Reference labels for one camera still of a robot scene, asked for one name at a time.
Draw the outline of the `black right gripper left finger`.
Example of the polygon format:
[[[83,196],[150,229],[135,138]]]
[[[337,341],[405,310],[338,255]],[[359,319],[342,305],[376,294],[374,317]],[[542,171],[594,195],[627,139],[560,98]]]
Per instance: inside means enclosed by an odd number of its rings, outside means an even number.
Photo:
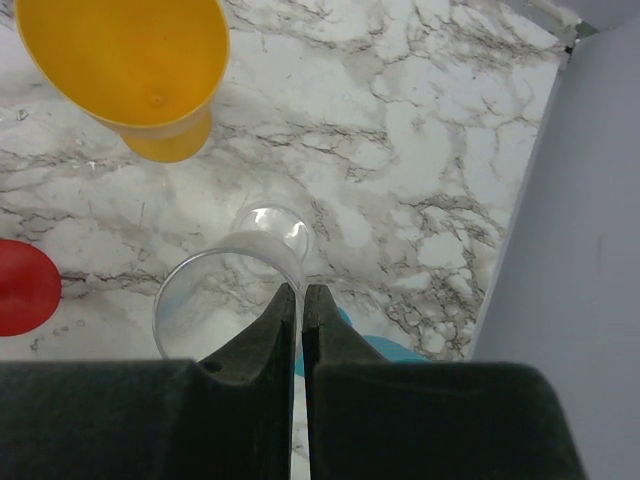
[[[5,479],[286,479],[296,297],[202,361],[5,362]]]

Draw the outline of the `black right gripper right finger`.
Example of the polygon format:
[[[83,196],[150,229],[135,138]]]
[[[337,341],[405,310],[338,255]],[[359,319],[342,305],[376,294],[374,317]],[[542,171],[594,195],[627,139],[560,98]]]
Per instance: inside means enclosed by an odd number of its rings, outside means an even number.
[[[516,363],[393,363],[305,295],[302,342],[315,479],[581,479],[547,379]]]

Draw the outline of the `blue plastic wine glass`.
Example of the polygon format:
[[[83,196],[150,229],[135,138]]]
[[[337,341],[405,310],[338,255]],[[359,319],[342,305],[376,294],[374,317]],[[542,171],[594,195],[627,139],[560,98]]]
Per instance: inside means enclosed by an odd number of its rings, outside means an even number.
[[[347,312],[339,308],[339,312],[342,320],[353,327],[353,323],[347,314]],[[398,344],[395,341],[392,341],[388,338],[376,336],[376,335],[363,335],[362,338],[366,341],[366,343],[372,347],[378,354],[380,354],[384,359],[393,362],[393,363],[421,363],[421,362],[429,362],[429,360],[415,353],[408,348]],[[299,355],[296,358],[294,373],[296,376],[304,378],[304,356],[302,351],[300,350]]]

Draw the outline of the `clear smooth wine glass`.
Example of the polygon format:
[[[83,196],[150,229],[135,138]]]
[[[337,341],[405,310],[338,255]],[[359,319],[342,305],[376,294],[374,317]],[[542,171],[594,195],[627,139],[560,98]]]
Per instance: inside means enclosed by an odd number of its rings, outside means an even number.
[[[230,233],[161,284],[152,320],[160,355],[204,359],[254,323],[281,285],[294,293],[298,323],[312,244],[309,223],[293,207],[266,200],[241,208]]]

